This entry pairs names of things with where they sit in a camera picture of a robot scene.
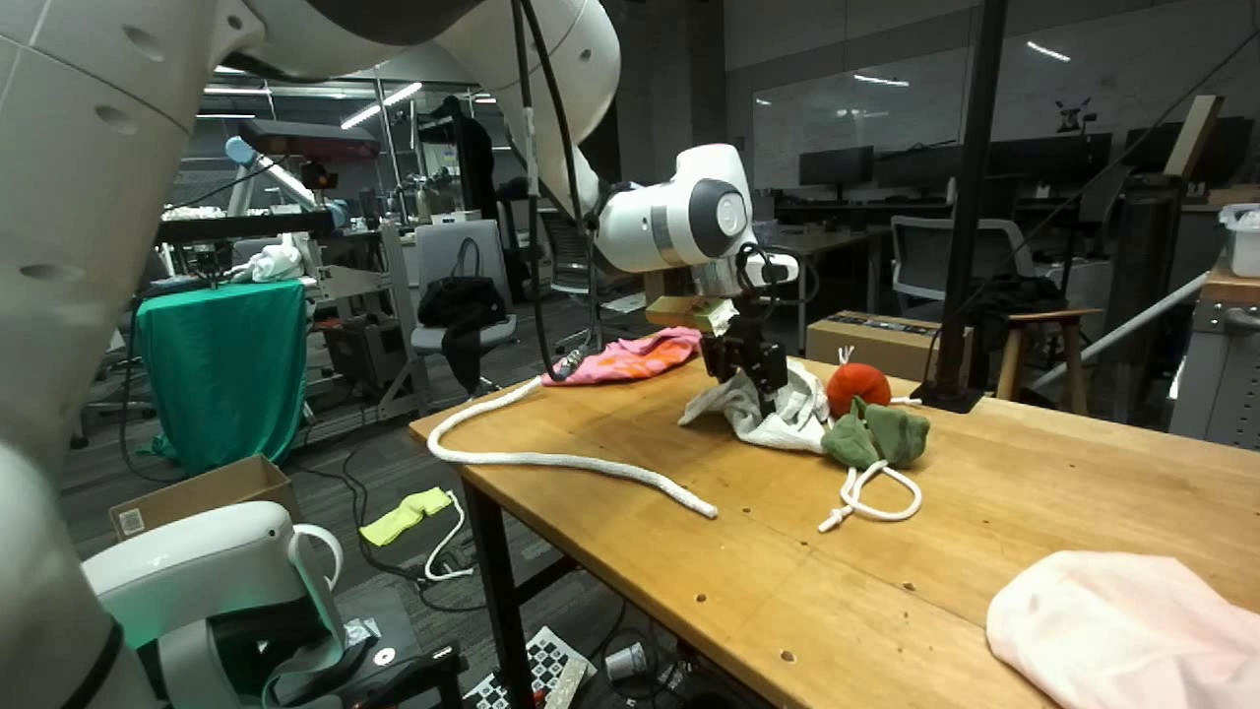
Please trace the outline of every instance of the pink object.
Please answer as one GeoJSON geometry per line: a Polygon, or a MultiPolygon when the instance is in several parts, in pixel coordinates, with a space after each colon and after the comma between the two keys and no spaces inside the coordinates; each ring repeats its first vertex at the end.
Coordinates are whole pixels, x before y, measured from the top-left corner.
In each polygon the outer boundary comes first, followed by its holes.
{"type": "Polygon", "coordinates": [[[1260,614],[1168,557],[1030,564],[988,602],[988,652],[1055,706],[1260,706],[1260,614]]]}
{"type": "Polygon", "coordinates": [[[635,384],[690,364],[700,346],[694,328],[661,328],[643,339],[614,339],[602,355],[582,360],[568,384],[635,384]]]}

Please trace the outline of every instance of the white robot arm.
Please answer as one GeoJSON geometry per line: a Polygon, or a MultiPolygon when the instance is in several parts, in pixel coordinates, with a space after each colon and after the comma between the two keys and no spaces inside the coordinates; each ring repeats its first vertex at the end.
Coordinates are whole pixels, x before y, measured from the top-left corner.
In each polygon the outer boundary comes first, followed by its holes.
{"type": "MultiPolygon", "coordinates": [[[[534,145],[534,174],[552,198],[572,219],[599,221],[599,247],[609,266],[624,272],[710,267],[721,296],[754,284],[754,272],[792,272],[792,266],[749,262],[754,245],[749,184],[740,158],[723,145],[682,153],[668,184],[602,201],[573,142],[614,98],[614,29],[599,0],[534,0],[534,11],[568,121],[552,115],[552,102],[525,112],[511,0],[0,6],[4,706],[145,706],[145,679],[118,652],[118,631],[61,531],[52,473],[151,262],[160,194],[216,65],[319,79],[433,41],[497,91],[517,142],[534,145]]],[[[529,57],[529,75],[548,87],[534,57],[529,57]]]]}

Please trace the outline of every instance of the red object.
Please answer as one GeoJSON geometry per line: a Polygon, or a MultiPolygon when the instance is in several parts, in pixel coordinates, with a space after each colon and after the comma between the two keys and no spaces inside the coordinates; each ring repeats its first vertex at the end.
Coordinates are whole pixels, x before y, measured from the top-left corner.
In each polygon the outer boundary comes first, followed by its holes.
{"type": "Polygon", "coordinates": [[[893,387],[878,367],[845,364],[828,384],[832,419],[851,413],[855,398],[872,402],[872,405],[891,405],[893,402],[893,387]]]}

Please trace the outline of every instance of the green cloth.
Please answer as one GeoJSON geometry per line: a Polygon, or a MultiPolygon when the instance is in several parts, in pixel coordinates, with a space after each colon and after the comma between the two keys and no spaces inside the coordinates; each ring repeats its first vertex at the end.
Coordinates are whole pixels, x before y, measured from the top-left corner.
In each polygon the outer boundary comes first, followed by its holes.
{"type": "Polygon", "coordinates": [[[925,454],[925,444],[929,444],[925,419],[912,419],[893,405],[866,405],[866,402],[855,402],[851,413],[841,413],[821,434],[821,459],[845,469],[868,469],[872,461],[910,469],[925,454]]]}
{"type": "Polygon", "coordinates": [[[284,459],[301,422],[301,284],[220,284],[137,309],[165,450],[185,473],[284,459]]]}

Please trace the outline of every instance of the yellow object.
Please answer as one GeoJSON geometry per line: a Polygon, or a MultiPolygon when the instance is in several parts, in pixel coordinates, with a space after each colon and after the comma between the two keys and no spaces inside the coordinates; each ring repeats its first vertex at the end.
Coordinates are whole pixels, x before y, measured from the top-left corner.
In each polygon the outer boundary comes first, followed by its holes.
{"type": "Polygon", "coordinates": [[[400,498],[396,510],[388,510],[387,515],[378,515],[357,531],[364,545],[388,547],[400,531],[418,530],[424,515],[437,515],[439,510],[447,510],[447,492],[424,488],[424,492],[400,498]]]}

